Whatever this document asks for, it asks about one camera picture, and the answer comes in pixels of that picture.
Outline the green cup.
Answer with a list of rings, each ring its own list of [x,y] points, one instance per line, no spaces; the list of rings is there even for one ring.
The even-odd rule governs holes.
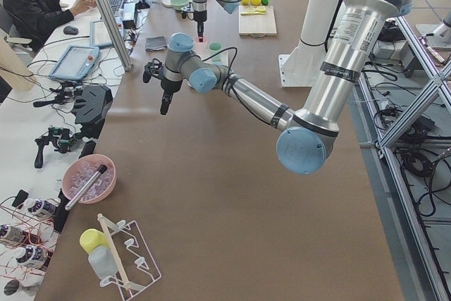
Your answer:
[[[221,61],[222,44],[219,42],[212,42],[208,46],[209,60],[212,62]]]

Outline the blue teach pendant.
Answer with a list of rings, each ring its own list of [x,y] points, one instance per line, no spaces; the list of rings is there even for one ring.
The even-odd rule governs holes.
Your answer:
[[[48,77],[57,80],[81,80],[99,57],[99,47],[69,46]]]
[[[89,45],[100,49],[112,47],[113,42],[107,30],[106,23],[102,20],[92,21],[89,29]]]

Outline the grey folded cloth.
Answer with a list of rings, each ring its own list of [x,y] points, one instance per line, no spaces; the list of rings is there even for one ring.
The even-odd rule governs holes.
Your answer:
[[[167,47],[167,41],[164,36],[147,37],[145,40],[146,51],[158,51]]]

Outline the lemon slice near knife tip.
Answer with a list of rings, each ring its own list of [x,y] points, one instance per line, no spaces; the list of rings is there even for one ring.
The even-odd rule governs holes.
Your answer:
[[[265,13],[265,12],[266,12],[266,8],[265,8],[264,6],[257,6],[257,7],[255,8],[255,11],[256,11],[257,13]]]

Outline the metal muddler in bowl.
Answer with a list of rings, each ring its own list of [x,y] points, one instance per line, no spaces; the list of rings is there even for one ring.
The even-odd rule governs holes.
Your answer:
[[[64,209],[66,211],[70,211],[96,183],[99,177],[107,171],[107,169],[108,168],[106,165],[100,165],[99,168],[94,172],[92,177],[87,180],[87,182],[80,188],[75,196],[65,205]]]

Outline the pink ice bowl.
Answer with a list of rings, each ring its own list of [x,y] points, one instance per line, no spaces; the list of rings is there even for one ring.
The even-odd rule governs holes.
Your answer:
[[[94,204],[107,198],[116,186],[117,174],[113,161],[102,154],[84,156],[68,168],[62,181],[64,196],[68,199],[74,198],[94,175],[98,178],[79,203]]]

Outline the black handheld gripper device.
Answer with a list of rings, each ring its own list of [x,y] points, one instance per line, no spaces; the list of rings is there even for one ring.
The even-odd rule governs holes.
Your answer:
[[[35,139],[35,143],[38,147],[37,156],[35,158],[34,167],[43,167],[43,149],[45,146],[52,143],[54,151],[60,154],[68,153],[72,146],[82,139],[81,133],[73,134],[69,128],[58,128],[49,126],[47,133],[39,136]]]

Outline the green bowl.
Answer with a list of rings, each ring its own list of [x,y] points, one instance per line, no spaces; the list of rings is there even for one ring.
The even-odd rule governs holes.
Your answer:
[[[182,11],[182,8],[189,4],[190,0],[171,0],[171,7],[176,11]]]

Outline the cream rabbit tray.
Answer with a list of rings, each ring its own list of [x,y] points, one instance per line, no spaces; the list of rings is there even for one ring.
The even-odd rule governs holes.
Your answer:
[[[218,88],[226,76],[228,62],[228,52],[223,49],[220,62],[210,61],[209,52],[190,58],[186,75],[189,86],[198,93],[207,93]]]

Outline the wooden cutting board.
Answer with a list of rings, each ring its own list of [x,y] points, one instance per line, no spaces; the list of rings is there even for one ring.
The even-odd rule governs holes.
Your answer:
[[[272,6],[264,6],[266,15],[262,16],[241,16],[240,12],[246,12],[248,7],[257,6],[239,6],[239,35],[240,36],[276,36],[276,19]]]

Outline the computer mouse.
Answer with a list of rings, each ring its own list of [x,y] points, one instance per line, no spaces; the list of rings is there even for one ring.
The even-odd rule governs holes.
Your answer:
[[[78,34],[78,29],[74,26],[68,25],[65,26],[63,29],[63,33],[65,35],[77,35]]]

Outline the clear cup on rack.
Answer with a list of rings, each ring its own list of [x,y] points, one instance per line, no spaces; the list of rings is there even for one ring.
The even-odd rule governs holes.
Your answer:
[[[95,247],[89,253],[88,262],[99,280],[114,276],[118,272],[110,249],[104,245]]]

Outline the yellow plastic knife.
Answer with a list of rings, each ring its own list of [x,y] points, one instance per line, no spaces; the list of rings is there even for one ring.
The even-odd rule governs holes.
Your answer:
[[[240,12],[241,16],[264,16],[266,15],[266,12]]]

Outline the yellow cup on rack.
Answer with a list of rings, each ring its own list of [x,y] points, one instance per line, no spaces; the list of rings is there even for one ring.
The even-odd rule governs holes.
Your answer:
[[[96,228],[85,230],[80,236],[79,243],[87,254],[91,253],[95,248],[101,245],[109,248],[106,236]]]

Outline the pink cup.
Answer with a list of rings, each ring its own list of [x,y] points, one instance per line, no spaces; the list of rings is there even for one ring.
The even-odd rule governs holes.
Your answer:
[[[205,37],[194,37],[194,50],[199,55],[204,55],[208,52],[209,45]]]

